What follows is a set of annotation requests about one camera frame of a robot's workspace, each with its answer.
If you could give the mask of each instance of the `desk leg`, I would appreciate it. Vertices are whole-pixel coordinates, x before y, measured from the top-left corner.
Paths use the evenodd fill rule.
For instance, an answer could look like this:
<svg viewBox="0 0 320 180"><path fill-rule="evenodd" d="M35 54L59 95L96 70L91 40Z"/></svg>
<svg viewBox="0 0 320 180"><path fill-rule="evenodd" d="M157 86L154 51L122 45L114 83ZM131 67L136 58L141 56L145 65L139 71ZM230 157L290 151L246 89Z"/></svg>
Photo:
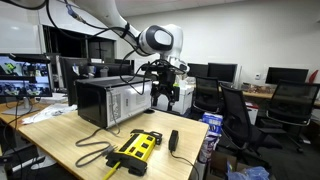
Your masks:
<svg viewBox="0 0 320 180"><path fill-rule="evenodd" d="M41 162L41 163L38 163L38 164L35 164L35 165L31 166L32 170L49 167L49 166L52 166L52 165L54 165L56 163L56 161L54 159L52 159L51 156L47 155L46 153L41 151L39 148L37 148L37 150L38 150L39 156L43 156L44 157L44 161Z"/></svg>

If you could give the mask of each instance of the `wall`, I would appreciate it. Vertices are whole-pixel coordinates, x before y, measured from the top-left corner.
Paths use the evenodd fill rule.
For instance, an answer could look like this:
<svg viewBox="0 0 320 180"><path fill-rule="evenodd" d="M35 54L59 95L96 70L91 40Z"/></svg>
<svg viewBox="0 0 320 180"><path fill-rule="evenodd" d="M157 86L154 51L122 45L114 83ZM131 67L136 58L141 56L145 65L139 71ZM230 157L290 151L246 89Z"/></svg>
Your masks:
<svg viewBox="0 0 320 180"><path fill-rule="evenodd" d="M0 53L40 53L37 11L0 2Z"/></svg>
<svg viewBox="0 0 320 180"><path fill-rule="evenodd" d="M74 8L87 22L104 27L88 13ZM88 27L70 17L63 3L50 0L50 12L58 27L75 32L93 35L99 30ZM0 2L0 53L43 53L45 52L44 36L41 24L53 26L45 8L29 11ZM117 40L113 32L106 32L99 37Z"/></svg>
<svg viewBox="0 0 320 180"><path fill-rule="evenodd" d="M50 7L50 14L52 19L54 20L55 24L61 29L67 29L74 32L80 32L80 33L90 34L90 35L96 34L101 31L99 29L91 28L73 19L73 17L71 17L67 13L66 5L60 1L51 0L49 7ZM100 21L98 21L96 18L94 18L87 12L80 10L79 8L76 8L76 7L73 7L73 10L77 12L88 23L98 27L106 27ZM40 17L41 24L53 27L53 25L51 24L48 18L46 8L42 8L39 10L39 17ZM118 36L112 31L102 33L98 36L103 38L113 39L113 40L118 39Z"/></svg>
<svg viewBox="0 0 320 180"><path fill-rule="evenodd" d="M317 0L251 0L126 19L139 30L152 24L181 26L183 60L238 63L240 82L263 85L269 66L308 68L309 75L320 69ZM117 49L117 58L131 51L123 41ZM131 58L141 59L136 54ZM261 80L254 79L256 73Z"/></svg>

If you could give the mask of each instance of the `black office chair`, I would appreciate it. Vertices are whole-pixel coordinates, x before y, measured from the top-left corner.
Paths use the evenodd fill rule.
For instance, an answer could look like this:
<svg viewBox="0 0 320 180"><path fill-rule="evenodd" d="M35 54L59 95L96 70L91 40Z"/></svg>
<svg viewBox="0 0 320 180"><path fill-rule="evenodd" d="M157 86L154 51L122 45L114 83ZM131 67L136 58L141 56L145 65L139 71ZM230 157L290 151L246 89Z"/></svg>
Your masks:
<svg viewBox="0 0 320 180"><path fill-rule="evenodd" d="M219 95L217 78L196 77L196 92L193 107L202 112L221 113L223 101Z"/></svg>
<svg viewBox="0 0 320 180"><path fill-rule="evenodd" d="M261 158L258 149L260 147L281 149L281 144L270 134L285 133L285 131L282 129L261 129L252 125L242 91L223 84L221 84L221 90L225 104L222 130L224 135L236 146L235 155L248 164L244 151L254 151L258 156L247 155L264 162L265 167L270 168L269 163Z"/></svg>
<svg viewBox="0 0 320 180"><path fill-rule="evenodd" d="M318 84L280 81L266 109L269 121L262 119L262 125L268 128L282 128L284 124L299 126L296 134L299 139L302 127L310 123L318 91ZM302 153L299 143L288 133L286 135L297 146L297 151Z"/></svg>

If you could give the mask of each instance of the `yellow device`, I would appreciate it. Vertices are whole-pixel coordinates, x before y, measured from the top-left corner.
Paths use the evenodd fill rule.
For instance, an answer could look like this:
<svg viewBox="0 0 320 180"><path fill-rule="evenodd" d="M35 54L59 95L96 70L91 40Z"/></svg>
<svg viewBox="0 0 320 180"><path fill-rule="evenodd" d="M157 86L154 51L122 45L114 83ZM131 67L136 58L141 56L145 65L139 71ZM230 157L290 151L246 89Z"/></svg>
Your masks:
<svg viewBox="0 0 320 180"><path fill-rule="evenodd" d="M106 157L107 166L123 166L129 169L129 173L143 176L147 170L148 157L154 146L160 145L161 141L160 133L135 129L131 131L130 139L118 151L111 152Z"/></svg>

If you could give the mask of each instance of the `desk surface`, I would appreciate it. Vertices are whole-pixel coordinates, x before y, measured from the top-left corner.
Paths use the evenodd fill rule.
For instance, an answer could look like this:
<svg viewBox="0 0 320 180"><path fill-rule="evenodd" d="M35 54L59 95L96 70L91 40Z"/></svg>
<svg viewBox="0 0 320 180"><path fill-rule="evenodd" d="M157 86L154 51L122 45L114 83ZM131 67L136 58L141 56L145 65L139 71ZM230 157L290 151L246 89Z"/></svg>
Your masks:
<svg viewBox="0 0 320 180"><path fill-rule="evenodd" d="M14 115L8 115L8 114L2 114L1 112L5 111L5 110L8 110L10 108L15 108L17 105L16 102L10 102L8 103L7 105L4 103L4 104L0 104L0 119L3 120L6 124L8 124L10 121L14 120L15 119L15 116ZM34 104L35 107L39 108L40 110L43 110L44 108L48 107L50 104ZM21 126L23 126L22 124L22 119L26 118L26 117L30 117L30 116L33 116L35 114L37 114L38 112L40 111L35 111L35 112L32 112L32 113L29 113L29 114L26 114L24 116L18 116L18 120L17 120L17 129L19 129ZM9 124L12 128L15 128L15 123L12 122Z"/></svg>
<svg viewBox="0 0 320 180"><path fill-rule="evenodd" d="M194 163L208 130L208 125L190 119L156 111L153 114L141 114L120 124L120 137L107 131L100 131L88 142L109 141L121 147L133 129L156 131L163 134L162 143L156 146L148 159L148 170L142 179L188 179L192 166L173 158L168 150L168 141L173 129L179 131L179 142L174 155ZM103 145L76 147L75 142L88 137L97 126L82 120L77 111L70 112L49 120L22 126L19 131L44 152L53 157L68 171L80 179L102 179L111 169L106 166L106 159L98 158L93 163L77 168L75 162L83 155L103 148ZM141 179L128 173L127 168L120 168L111 179Z"/></svg>
<svg viewBox="0 0 320 180"><path fill-rule="evenodd" d="M246 92L243 91L244 96L256 97L256 98L264 98L264 99L271 99L273 94L270 93L253 93L253 92ZM314 102L315 106L320 107L320 100L316 100Z"/></svg>

